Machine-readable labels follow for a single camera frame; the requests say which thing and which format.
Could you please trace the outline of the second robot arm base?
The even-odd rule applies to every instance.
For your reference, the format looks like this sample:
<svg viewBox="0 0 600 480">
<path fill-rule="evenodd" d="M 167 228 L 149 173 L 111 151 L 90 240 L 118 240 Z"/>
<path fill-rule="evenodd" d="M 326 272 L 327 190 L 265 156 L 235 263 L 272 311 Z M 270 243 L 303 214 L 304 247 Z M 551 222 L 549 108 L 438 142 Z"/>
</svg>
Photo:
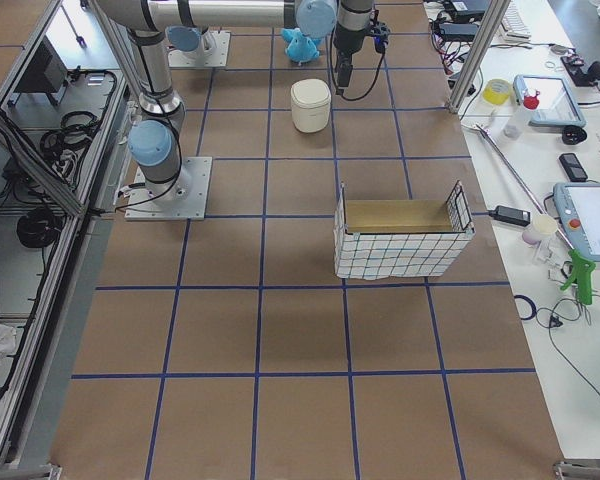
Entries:
<svg viewBox="0 0 600 480">
<path fill-rule="evenodd" d="M 210 55 L 216 49 L 216 41 L 208 28 L 171 26 L 166 29 L 171 45 L 190 57 Z"/>
</svg>

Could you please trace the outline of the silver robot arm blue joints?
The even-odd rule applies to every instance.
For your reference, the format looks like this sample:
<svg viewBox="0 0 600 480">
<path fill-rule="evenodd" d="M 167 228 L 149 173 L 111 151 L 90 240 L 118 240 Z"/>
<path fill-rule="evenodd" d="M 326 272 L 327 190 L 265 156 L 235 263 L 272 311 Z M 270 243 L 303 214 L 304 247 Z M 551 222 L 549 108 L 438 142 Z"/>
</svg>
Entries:
<svg viewBox="0 0 600 480">
<path fill-rule="evenodd" d="M 164 43 L 168 27 L 297 27 L 312 38 L 331 35 L 334 46 L 338 2 L 99 1 L 97 5 L 107 19 L 127 31 L 139 82 L 138 100 L 143 113 L 169 122 L 184 112 L 184 106 L 181 97 L 173 89 Z M 378 21 L 378 11 L 374 5 L 370 26 Z M 369 29 L 365 39 L 371 38 Z M 346 88 L 337 87 L 336 62 L 333 79 L 336 94 L 343 96 Z"/>
</svg>

